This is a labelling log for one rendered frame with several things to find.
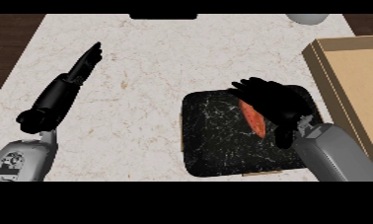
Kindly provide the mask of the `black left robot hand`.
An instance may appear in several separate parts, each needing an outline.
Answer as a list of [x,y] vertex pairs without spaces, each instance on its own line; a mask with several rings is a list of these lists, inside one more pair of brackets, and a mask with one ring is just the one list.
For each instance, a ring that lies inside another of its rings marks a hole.
[[32,107],[18,115],[16,122],[21,124],[21,130],[25,133],[35,134],[41,131],[52,131],[59,126],[80,87],[100,60],[102,49],[100,42],[97,42],[77,60],[69,71],[62,73],[49,84]]

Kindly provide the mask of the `black flat object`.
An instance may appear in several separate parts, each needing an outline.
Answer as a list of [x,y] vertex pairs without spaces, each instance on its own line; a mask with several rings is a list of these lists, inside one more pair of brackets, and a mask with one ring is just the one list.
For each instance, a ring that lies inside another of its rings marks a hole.
[[181,14],[181,13],[133,13],[130,18],[133,20],[195,20],[198,14]]

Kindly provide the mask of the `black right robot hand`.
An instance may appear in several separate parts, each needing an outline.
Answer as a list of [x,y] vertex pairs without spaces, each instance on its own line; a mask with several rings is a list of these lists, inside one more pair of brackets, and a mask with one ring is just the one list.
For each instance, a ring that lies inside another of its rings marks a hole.
[[277,125],[276,144],[280,149],[289,149],[299,121],[313,114],[304,97],[280,83],[257,77],[242,79],[231,85],[227,92]]

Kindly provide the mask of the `orange sweet potato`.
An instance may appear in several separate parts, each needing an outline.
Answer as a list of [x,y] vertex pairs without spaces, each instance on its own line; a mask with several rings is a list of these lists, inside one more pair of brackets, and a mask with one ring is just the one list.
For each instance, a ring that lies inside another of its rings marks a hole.
[[264,116],[255,111],[254,107],[248,105],[243,101],[239,101],[239,108],[243,113],[243,117],[248,121],[251,129],[255,134],[264,138],[265,137],[265,119]]

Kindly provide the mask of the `cardboard box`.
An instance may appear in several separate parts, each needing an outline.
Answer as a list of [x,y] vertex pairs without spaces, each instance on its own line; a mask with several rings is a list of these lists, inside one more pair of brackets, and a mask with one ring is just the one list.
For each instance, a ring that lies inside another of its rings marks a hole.
[[373,36],[317,38],[302,55],[332,121],[373,160]]

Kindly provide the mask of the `grey round object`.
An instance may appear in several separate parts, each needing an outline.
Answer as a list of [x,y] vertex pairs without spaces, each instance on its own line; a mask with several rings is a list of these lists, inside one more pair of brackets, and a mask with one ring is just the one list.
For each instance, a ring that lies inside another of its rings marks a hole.
[[327,14],[288,14],[288,18],[301,25],[317,25],[327,18]]

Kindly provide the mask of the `black marble tray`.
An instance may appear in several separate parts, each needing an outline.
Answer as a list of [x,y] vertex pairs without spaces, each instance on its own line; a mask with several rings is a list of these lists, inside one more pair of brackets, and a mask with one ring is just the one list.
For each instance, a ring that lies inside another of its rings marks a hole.
[[293,149],[276,145],[277,125],[265,120],[265,137],[252,130],[239,99],[226,90],[189,93],[183,99],[186,170],[195,177],[268,173],[305,167]]

